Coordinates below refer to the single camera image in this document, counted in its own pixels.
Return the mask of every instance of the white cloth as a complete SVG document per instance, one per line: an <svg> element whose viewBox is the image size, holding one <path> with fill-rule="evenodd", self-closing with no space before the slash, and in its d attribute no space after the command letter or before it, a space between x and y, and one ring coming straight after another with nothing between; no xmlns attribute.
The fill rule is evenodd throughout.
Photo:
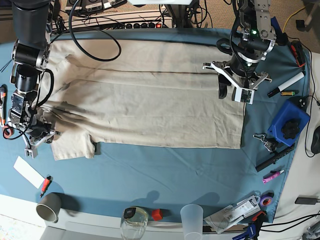
<svg viewBox="0 0 320 240"><path fill-rule="evenodd" d="M111 58L112 40L80 40L92 55ZM56 41L48 69L54 89L43 108L54 113L61 136L51 144L56 160L93 158L92 143L172 148L238 149L243 103L220 100L218 76L205 62L227 61L215 47L185 43L120 40L111 62L84 55L71 40ZM41 83L48 92L49 74Z"/></svg>

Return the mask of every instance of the plastic cup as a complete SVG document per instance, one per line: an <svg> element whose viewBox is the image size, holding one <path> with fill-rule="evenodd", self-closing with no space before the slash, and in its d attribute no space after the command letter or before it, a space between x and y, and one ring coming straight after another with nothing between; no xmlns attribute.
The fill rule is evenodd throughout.
<svg viewBox="0 0 320 240"><path fill-rule="evenodd" d="M184 240L201 240L204 223L204 210L196 204L184 206L181 211Z"/></svg>

